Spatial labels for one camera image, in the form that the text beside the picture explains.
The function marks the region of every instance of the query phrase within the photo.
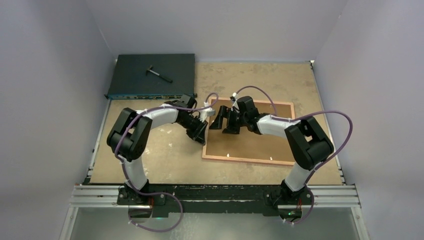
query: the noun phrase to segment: wooden surface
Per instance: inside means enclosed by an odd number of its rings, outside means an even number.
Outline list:
[[[253,101],[259,113],[274,113],[273,106],[269,101]],[[227,97],[220,98],[212,108],[218,113],[222,105],[231,108],[233,102]],[[274,102],[274,105],[279,117],[295,118],[293,103],[277,101]],[[216,115],[208,118],[209,126],[215,117]],[[227,119],[224,118],[222,129],[226,125]],[[202,159],[293,166],[295,159],[291,153],[289,142],[282,137],[255,134],[250,132],[247,127],[241,127],[240,134],[224,134],[221,129],[207,129]]]
[[[308,63],[196,63],[195,91],[198,101],[208,93],[230,97],[243,86],[255,85],[274,101],[294,103],[297,117],[322,110],[314,75]],[[245,89],[240,96],[256,100],[267,98],[255,89]],[[113,100],[104,124],[103,134],[91,177],[92,183],[123,183],[119,161],[106,145],[106,137],[123,108],[142,110],[157,107],[163,100]],[[317,121],[327,132],[323,116]],[[203,146],[189,139],[186,130],[167,124],[150,131],[142,155],[144,171],[151,183],[180,184],[280,184],[291,166],[202,160]],[[313,185],[340,185],[335,160],[317,171],[309,181]]]

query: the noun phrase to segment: corkboard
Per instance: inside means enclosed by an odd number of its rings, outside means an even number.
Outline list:
[[[273,113],[269,101],[253,100],[259,113]],[[220,98],[212,107],[218,112],[220,106],[232,106],[229,98]],[[295,118],[295,110],[291,102],[275,102],[277,114],[283,118]],[[209,125],[216,116],[208,119]],[[222,128],[227,125],[223,119]],[[259,135],[250,132],[246,127],[240,128],[240,134],[224,134],[222,130],[206,130],[206,145],[202,158],[243,163],[292,166],[295,159],[287,139],[274,135]]]

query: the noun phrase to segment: hammer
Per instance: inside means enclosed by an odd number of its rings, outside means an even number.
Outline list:
[[[172,80],[171,78],[169,78],[169,77],[167,77],[167,76],[162,76],[162,75],[160,75],[159,73],[157,73],[157,72],[153,71],[153,70],[152,70],[152,68],[153,68],[153,65],[150,65],[150,66],[146,69],[146,76],[147,76],[147,74],[148,74],[149,72],[151,72],[152,74],[154,74],[154,75],[158,76],[159,78],[161,78],[161,79],[163,79],[163,80],[167,81],[167,82],[168,82],[168,83],[170,83],[170,84],[173,82],[173,80]]]

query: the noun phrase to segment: table top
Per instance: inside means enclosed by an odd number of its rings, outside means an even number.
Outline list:
[[[202,102],[210,92],[229,97],[246,85],[258,86],[272,100],[294,103],[296,117],[321,111],[321,100],[309,63],[199,62],[195,66],[195,93]],[[266,100],[256,89],[245,89],[240,96]],[[112,100],[95,158],[91,183],[123,183],[124,175],[106,138],[123,108],[143,110],[164,100]],[[323,115],[316,117],[328,134]],[[178,124],[159,126],[150,131],[142,155],[144,172],[151,183],[176,184],[280,184],[291,166],[224,162],[202,159],[202,146],[186,135]],[[312,185],[341,185],[335,159],[329,161],[309,181]]]

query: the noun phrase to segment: wall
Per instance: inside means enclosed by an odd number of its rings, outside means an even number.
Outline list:
[[[347,0],[87,0],[116,57],[195,53],[201,61],[315,59]]]
[[[340,162],[372,239],[424,236],[424,2],[350,0],[314,65],[326,109],[354,130]],[[347,129],[329,116],[335,142]]]
[[[84,0],[0,3],[0,233],[58,239],[113,66]]]

